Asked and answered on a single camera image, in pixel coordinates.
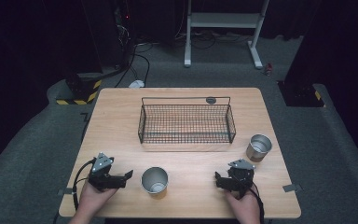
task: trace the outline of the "wire basket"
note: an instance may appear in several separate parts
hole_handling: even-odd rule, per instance
[[[144,97],[139,139],[151,144],[232,143],[236,131],[229,102],[229,97]]]

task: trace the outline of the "dark background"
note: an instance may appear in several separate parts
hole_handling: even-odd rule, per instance
[[[81,1],[64,2],[0,1],[0,153],[16,132],[48,104],[46,92],[65,78],[65,69],[74,73],[98,70],[92,54],[86,61],[65,60],[67,54],[75,57],[83,50],[94,51],[91,46],[95,43],[90,39]],[[217,0],[194,2],[194,9],[200,11],[216,8],[238,12],[261,6],[240,0],[224,1],[223,5]],[[182,2],[172,0],[172,6],[176,6],[174,17],[180,17]],[[60,11],[62,18],[54,21],[49,8]],[[52,41],[57,40],[51,35],[54,22],[67,24],[62,30],[66,34],[78,35],[69,42]],[[285,81],[301,86],[323,83],[358,146],[358,1],[272,0],[261,37],[277,35],[285,39],[305,36]],[[76,41],[83,43],[79,45],[83,49],[68,50]]]

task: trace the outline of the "wire mesh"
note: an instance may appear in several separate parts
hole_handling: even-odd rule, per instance
[[[141,143],[232,143],[235,134],[230,105],[143,104],[141,108]]]

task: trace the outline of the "silver cup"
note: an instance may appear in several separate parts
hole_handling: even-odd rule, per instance
[[[272,143],[263,134],[256,134],[251,138],[249,146],[246,148],[246,156],[251,161],[262,161],[272,149]]]
[[[168,185],[168,174],[160,167],[150,167],[141,178],[142,187],[152,196],[163,192]]]

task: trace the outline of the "white shelf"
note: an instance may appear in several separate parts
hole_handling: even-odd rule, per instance
[[[191,27],[256,28],[260,14],[197,13],[191,14]]]

